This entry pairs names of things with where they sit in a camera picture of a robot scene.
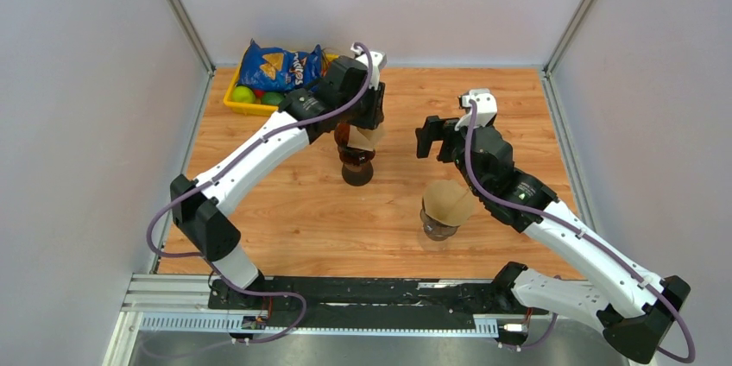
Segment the brown amber dripper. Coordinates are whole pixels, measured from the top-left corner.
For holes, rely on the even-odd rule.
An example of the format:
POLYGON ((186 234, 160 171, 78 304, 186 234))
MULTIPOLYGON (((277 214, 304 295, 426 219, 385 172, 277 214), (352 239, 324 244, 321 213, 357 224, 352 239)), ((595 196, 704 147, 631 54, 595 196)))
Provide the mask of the brown amber dripper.
POLYGON ((335 128, 334 140, 337 145, 339 159, 344 165, 360 167, 374 159, 375 151, 348 148, 346 143, 348 141, 349 126, 348 123, 339 123, 335 128))

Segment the paper coffee filter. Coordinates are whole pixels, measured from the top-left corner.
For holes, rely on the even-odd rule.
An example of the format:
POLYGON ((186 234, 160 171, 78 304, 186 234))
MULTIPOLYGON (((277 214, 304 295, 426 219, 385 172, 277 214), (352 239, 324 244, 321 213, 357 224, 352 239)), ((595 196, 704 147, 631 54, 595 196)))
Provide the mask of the paper coffee filter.
POLYGON ((422 195, 426 215, 447 226, 458 227, 474 213, 476 198, 456 180, 435 180, 422 195))

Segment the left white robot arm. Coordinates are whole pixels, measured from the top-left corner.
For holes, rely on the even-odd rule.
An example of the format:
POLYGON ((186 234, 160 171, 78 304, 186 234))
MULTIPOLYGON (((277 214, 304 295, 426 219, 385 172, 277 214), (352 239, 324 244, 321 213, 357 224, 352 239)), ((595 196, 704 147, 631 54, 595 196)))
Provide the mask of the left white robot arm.
POLYGON ((369 50, 336 58, 324 77, 289 92, 268 121, 215 167, 171 183, 174 224, 232 284, 230 296, 241 308, 257 307, 264 286, 230 214, 284 160, 340 123, 377 129, 383 120, 380 73, 386 64, 385 54, 369 50))

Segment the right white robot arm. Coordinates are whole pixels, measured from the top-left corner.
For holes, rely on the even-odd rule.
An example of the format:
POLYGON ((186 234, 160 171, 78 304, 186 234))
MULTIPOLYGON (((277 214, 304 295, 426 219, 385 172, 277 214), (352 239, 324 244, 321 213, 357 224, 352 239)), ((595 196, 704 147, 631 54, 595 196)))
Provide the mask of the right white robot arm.
POLYGON ((539 308, 575 320, 636 363, 648 364, 658 353, 695 361, 696 346, 679 313, 690 285, 644 269, 589 229, 551 188, 515 166, 512 146, 492 124, 429 116, 415 135, 417 157, 426 158, 441 142, 438 161, 456 166, 493 218, 543 243, 588 281, 562 281, 509 262, 494 279, 498 308, 539 308))

